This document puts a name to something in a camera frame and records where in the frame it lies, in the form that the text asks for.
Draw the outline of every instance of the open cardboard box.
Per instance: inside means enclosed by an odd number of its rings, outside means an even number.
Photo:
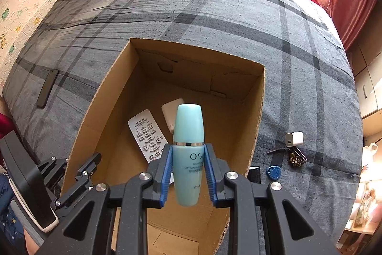
[[[202,107],[205,142],[230,168],[247,174],[262,112],[264,66],[206,48],[131,38],[98,88],[69,157],[63,192],[94,153],[102,161],[94,184],[116,185],[144,172],[148,164],[127,121],[149,109],[172,142],[161,106],[177,98]],[[148,209],[149,253],[212,255],[227,227],[228,209],[213,208],[203,174],[197,205],[176,203],[174,187],[162,209]]]

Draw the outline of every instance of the bottle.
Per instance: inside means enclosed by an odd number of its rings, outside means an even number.
[[[202,181],[204,127],[202,109],[195,104],[181,104],[175,118],[172,146],[175,195],[178,204],[197,203]]]

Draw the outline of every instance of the bedsheet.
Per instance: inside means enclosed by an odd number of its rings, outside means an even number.
[[[337,241],[360,180],[362,123],[353,75],[336,29],[310,0],[58,0],[22,49],[3,95],[38,159],[67,157],[106,72],[130,37],[224,51],[265,65],[265,97],[252,165],[280,183]],[[51,69],[60,73],[36,107]],[[287,132],[304,132],[308,163],[292,168]],[[218,254],[226,254],[227,239]]]

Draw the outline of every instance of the silver screw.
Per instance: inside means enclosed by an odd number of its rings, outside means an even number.
[[[227,173],[227,178],[229,178],[230,180],[236,180],[238,177],[239,175],[234,171],[230,171]]]
[[[104,191],[104,190],[106,190],[106,188],[107,188],[107,186],[106,186],[106,184],[104,184],[104,183],[98,184],[98,185],[95,187],[95,189],[96,189],[97,191]]]
[[[150,174],[150,173],[147,173],[147,172],[142,172],[142,173],[139,175],[139,178],[140,178],[141,180],[148,180],[150,177],[151,177],[151,174]]]
[[[273,190],[280,190],[280,189],[282,188],[282,186],[281,186],[281,184],[280,184],[279,182],[273,182],[273,183],[271,184],[271,188],[272,188]]]

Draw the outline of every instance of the white remote control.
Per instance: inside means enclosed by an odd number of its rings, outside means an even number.
[[[145,109],[128,121],[129,128],[133,134],[140,150],[142,151],[147,162],[159,159],[162,151],[167,144],[167,140],[159,129],[151,112]],[[174,181],[173,173],[171,173],[170,183]]]

